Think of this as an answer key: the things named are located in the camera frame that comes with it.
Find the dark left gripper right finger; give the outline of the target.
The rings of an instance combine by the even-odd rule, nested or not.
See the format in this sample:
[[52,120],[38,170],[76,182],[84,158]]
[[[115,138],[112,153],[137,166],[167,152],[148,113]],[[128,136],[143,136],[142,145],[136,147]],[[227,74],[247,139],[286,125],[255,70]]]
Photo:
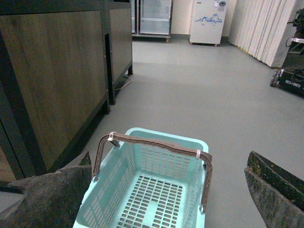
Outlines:
[[250,196],[267,228],[304,226],[304,181],[251,151],[244,170]]

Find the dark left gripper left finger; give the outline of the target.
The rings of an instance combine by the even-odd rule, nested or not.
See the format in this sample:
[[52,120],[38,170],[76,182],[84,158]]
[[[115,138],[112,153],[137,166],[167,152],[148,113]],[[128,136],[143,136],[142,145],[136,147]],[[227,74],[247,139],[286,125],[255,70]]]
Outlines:
[[71,228],[92,178],[89,152],[61,169],[9,182],[1,191],[21,195],[0,214],[2,228]]

